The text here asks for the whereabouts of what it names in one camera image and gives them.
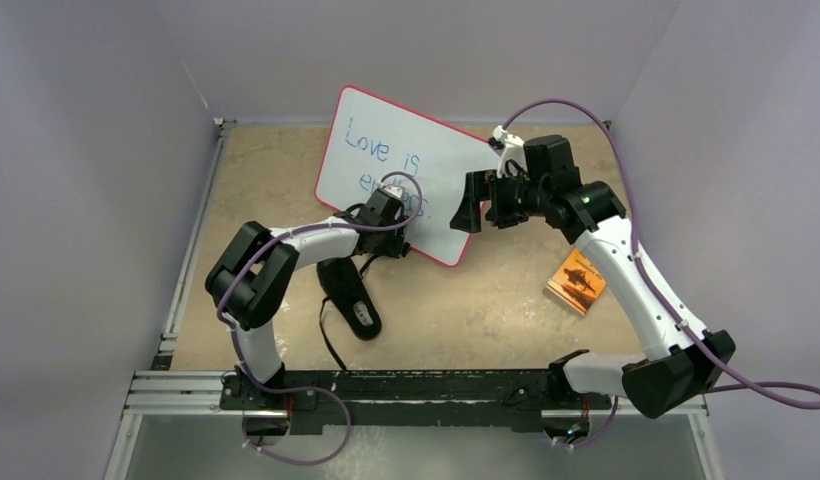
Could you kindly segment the black shoe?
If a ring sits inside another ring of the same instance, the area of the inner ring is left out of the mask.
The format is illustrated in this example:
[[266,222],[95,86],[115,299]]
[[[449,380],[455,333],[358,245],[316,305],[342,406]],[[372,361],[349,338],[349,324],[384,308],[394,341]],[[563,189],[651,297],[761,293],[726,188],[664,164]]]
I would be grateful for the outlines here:
[[379,258],[372,255],[357,268],[350,258],[336,258],[316,265],[325,299],[333,303],[352,333],[360,340],[375,339],[382,331],[382,319],[363,283],[363,274]]

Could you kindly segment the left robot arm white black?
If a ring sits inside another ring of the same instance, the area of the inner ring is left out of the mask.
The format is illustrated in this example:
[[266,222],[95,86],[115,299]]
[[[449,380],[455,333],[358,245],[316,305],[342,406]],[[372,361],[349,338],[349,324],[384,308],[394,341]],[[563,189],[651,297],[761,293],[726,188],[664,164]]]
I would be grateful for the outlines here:
[[285,367],[273,319],[292,276],[315,267],[326,300],[358,338],[372,340],[382,320],[364,285],[364,270],[353,259],[404,257],[409,220],[400,200],[378,190],[367,202],[320,223],[274,229],[256,221],[242,225],[207,275],[205,289],[231,334],[238,374],[248,379],[245,395],[258,408],[273,408],[283,399]]

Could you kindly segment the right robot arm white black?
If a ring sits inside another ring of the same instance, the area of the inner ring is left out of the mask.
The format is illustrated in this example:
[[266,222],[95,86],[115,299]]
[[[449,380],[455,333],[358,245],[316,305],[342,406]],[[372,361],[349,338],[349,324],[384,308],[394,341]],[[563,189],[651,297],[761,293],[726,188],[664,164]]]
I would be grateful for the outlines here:
[[655,419],[713,387],[722,373],[716,363],[728,363],[736,351],[733,338],[711,331],[665,288],[664,297],[681,316],[674,320],[651,289],[665,280],[643,247],[633,244],[622,201],[607,183],[582,181],[569,141],[560,135],[523,141],[500,133],[487,143],[499,164],[467,173],[451,228],[477,233],[482,221],[505,229],[543,218],[595,267],[643,350],[632,358],[581,350],[553,362],[550,399],[570,407],[586,393],[619,396]]

